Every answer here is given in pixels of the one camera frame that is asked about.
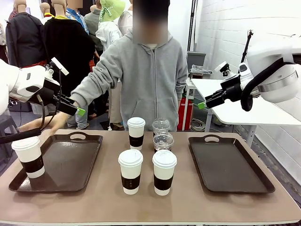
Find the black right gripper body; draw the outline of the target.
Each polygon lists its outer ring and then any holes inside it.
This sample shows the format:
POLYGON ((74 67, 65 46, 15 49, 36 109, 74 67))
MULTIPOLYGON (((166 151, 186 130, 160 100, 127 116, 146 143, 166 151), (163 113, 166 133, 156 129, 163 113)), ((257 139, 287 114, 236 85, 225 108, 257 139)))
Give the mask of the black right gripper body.
POLYGON ((235 76, 230 79, 224 80, 221 83, 221 87, 223 90, 223 99, 229 99, 232 102, 236 102, 241 99, 242 88, 240 76, 235 76))

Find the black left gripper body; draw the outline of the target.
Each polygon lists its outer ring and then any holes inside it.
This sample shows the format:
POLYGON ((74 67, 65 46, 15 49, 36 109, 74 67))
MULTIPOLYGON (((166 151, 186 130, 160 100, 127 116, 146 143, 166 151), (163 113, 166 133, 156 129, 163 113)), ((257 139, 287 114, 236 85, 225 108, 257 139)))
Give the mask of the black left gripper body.
POLYGON ((45 105, 57 105, 60 94, 60 85, 55 80, 45 79, 43 87, 36 92, 45 105))

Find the person's right hand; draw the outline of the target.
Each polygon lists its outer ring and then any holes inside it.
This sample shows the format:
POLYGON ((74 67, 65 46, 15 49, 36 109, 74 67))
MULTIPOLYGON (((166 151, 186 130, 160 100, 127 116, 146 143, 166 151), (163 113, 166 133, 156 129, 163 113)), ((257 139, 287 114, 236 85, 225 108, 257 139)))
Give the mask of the person's right hand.
MULTIPOLYGON (((52 116, 45 117, 44 122, 46 124, 48 124, 51 121, 47 126, 48 128, 50 128, 50 135, 55 134, 57 130, 61 129, 69 118, 70 115, 63 112, 57 113, 56 115, 54 115, 54 117, 52 116)), ((24 132, 34 128, 38 128, 41 124, 42 124, 42 118, 39 118, 22 125, 18 129, 20 132, 24 132)))

